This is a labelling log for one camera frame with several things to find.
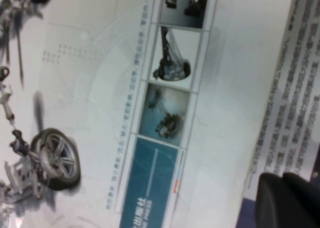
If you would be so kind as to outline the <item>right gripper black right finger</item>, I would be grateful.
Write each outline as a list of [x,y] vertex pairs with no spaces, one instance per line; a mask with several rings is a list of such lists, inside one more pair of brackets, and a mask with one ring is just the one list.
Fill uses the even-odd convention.
[[282,175],[284,183],[302,205],[307,215],[320,227],[320,188],[301,176],[285,172]]

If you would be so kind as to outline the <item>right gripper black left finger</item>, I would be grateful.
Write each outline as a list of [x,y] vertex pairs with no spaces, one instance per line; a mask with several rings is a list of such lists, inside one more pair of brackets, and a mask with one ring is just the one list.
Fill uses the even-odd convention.
[[272,173],[261,174],[256,194],[256,226],[304,228],[307,224],[304,208],[282,178]]

